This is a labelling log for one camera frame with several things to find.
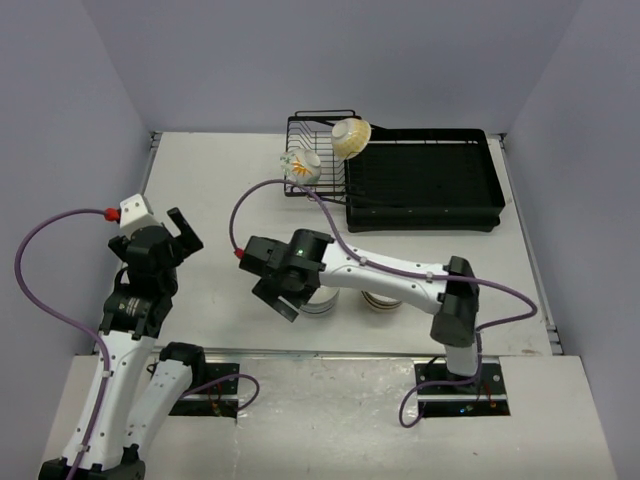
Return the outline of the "beige floral bowl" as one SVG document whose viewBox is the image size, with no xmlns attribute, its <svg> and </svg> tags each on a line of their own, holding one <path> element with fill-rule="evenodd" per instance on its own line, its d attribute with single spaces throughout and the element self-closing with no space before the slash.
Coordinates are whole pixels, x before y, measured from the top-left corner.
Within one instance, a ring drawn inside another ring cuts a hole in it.
<svg viewBox="0 0 640 480">
<path fill-rule="evenodd" d="M 378 312 L 378 313 L 389 313 L 392 311 L 396 311 L 399 309 L 399 307 L 401 306 L 401 304 L 396 303 L 396 304 L 390 304 L 390 305 L 378 305 L 378 304 L 368 304 L 367 307 L 374 311 L 374 312 Z"/>
<path fill-rule="evenodd" d="M 362 291 L 361 292 L 363 296 L 368 297 L 370 299 L 373 299 L 374 301 L 378 301 L 378 302 L 383 302 L 383 303 L 391 303 L 391 302 L 396 302 L 397 299 L 394 299 L 392 297 L 388 297 L 385 295 L 380 295 L 380 294 L 376 294 L 376 293 L 372 293 L 372 292 L 368 292 L 368 291 Z"/>
<path fill-rule="evenodd" d="M 396 299 L 387 297 L 371 296 L 367 292 L 363 292 L 363 299 L 368 305 L 377 310 L 393 310 L 398 308 L 402 302 Z"/>
</svg>

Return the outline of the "white bowl front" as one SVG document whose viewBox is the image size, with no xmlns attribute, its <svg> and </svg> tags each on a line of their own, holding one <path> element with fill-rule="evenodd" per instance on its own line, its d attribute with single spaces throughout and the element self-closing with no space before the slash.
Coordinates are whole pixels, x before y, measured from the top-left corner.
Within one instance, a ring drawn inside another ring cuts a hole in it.
<svg viewBox="0 0 640 480">
<path fill-rule="evenodd" d="M 300 309 L 300 313 L 309 318 L 319 318 L 319 317 L 328 316 L 332 312 L 333 312 L 332 308 L 326 308 L 324 310 L 313 310 L 313 309 L 309 310 L 306 308 Z"/>
</svg>

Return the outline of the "beige floral bowl back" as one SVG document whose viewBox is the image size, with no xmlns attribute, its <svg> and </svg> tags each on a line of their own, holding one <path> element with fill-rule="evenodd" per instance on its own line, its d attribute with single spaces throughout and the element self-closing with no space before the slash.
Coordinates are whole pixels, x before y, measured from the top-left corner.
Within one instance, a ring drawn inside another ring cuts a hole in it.
<svg viewBox="0 0 640 480">
<path fill-rule="evenodd" d="M 391 303 L 391 302 L 396 302 L 397 299 L 394 299 L 392 297 L 388 297 L 385 295 L 380 295 L 380 294 L 376 294 L 376 293 L 372 293 L 372 292 L 368 292 L 368 291 L 362 291 L 361 292 L 363 296 L 368 297 L 370 299 L 373 299 L 374 301 L 378 301 L 378 302 L 383 302 L 383 303 Z"/>
</svg>

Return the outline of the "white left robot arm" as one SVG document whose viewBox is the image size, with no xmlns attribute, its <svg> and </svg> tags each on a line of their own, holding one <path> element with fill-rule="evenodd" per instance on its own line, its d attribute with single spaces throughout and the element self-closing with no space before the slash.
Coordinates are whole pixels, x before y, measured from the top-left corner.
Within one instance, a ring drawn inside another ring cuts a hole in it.
<svg viewBox="0 0 640 480">
<path fill-rule="evenodd" d="M 42 479 L 141 479 L 145 459 L 172 406 L 208 379 L 203 352 L 177 344 L 160 360 L 156 377 L 135 394 L 162 324 L 178 291 L 176 269 L 203 243 L 178 208 L 167 212 L 172 235 L 140 199 L 120 207 L 121 235 L 110 249 L 124 263 L 103 306 L 99 362 L 76 431 Z"/>
</svg>

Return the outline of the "white bowl back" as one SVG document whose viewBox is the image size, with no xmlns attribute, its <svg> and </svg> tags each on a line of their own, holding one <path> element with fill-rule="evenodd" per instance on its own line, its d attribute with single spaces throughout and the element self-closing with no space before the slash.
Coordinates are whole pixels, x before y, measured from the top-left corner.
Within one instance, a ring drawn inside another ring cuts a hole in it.
<svg viewBox="0 0 640 480">
<path fill-rule="evenodd" d="M 340 289 L 337 287 L 322 286 L 318 288 L 309 299 L 308 306 L 320 306 L 329 305 L 334 303 L 339 297 Z"/>
</svg>

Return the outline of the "beige floral bowl front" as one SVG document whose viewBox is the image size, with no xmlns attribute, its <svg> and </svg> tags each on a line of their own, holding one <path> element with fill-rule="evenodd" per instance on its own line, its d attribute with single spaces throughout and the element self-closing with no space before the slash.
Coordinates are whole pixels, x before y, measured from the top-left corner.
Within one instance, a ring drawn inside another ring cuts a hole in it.
<svg viewBox="0 0 640 480">
<path fill-rule="evenodd" d="M 390 305 L 378 305 L 378 304 L 368 304 L 367 307 L 374 311 L 374 312 L 378 312 L 378 313 L 389 313 L 392 311 L 396 311 L 399 309 L 399 307 L 401 306 L 401 304 L 396 303 L 396 304 L 390 304 Z"/>
</svg>

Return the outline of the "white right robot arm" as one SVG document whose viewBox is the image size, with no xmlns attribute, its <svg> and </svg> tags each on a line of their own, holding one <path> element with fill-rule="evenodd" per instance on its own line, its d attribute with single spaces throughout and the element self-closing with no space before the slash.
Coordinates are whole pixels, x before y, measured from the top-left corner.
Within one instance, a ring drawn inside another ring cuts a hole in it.
<svg viewBox="0 0 640 480">
<path fill-rule="evenodd" d="M 296 230 L 287 243 L 252 236 L 236 256 L 239 268 L 258 278 L 252 293 L 290 322 L 322 287 L 381 295 L 431 315 L 430 336 L 445 349 L 448 385 L 467 393 L 481 382 L 479 287 L 466 259 L 412 263 L 308 229 Z"/>
</svg>

